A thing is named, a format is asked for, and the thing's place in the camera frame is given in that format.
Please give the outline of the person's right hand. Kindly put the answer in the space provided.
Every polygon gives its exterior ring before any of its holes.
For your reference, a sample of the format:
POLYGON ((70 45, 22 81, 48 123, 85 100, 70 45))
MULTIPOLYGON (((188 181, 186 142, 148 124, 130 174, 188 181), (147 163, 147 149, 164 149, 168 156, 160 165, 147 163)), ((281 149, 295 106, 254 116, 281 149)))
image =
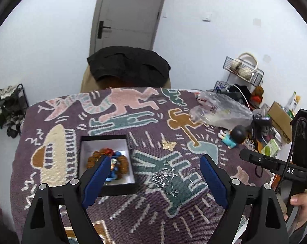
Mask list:
POLYGON ((307 193, 300 193, 291 196, 290 204, 300 208, 298 214, 297 228, 303 226, 307 222, 307 193))

